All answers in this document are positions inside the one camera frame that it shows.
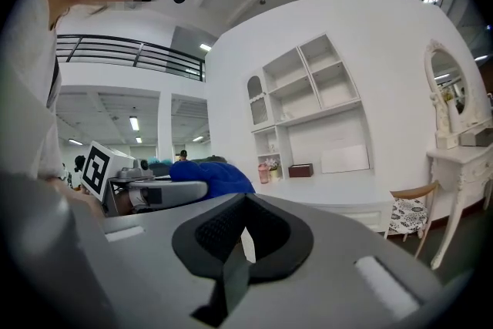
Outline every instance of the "balcony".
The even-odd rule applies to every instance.
[[[161,45],[104,35],[58,35],[59,62],[110,63],[205,81],[203,59]]]

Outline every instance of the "white pillar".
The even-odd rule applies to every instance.
[[[161,92],[157,113],[157,157],[173,161],[173,139],[171,135],[171,92]]]

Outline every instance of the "white desk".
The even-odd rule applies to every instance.
[[[275,183],[253,183],[259,194],[303,203],[362,222],[375,232],[386,232],[394,198],[375,179],[373,170],[288,178]]]
[[[493,144],[488,147],[457,146],[451,149],[432,149],[427,154],[433,159],[433,181],[438,180],[444,190],[454,193],[445,235],[431,261],[431,268],[436,269],[440,266],[454,236],[468,196],[480,196],[484,192],[485,184],[493,178]],[[488,191],[485,207],[488,205],[490,194],[491,191]]]

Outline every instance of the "brown box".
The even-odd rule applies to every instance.
[[[303,165],[292,165],[288,168],[290,177],[312,177],[314,174],[314,165],[305,163]]]

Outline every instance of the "chair cushion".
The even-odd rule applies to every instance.
[[[398,233],[414,233],[420,230],[428,220],[428,211],[422,202],[416,199],[396,199],[392,207],[390,228]]]

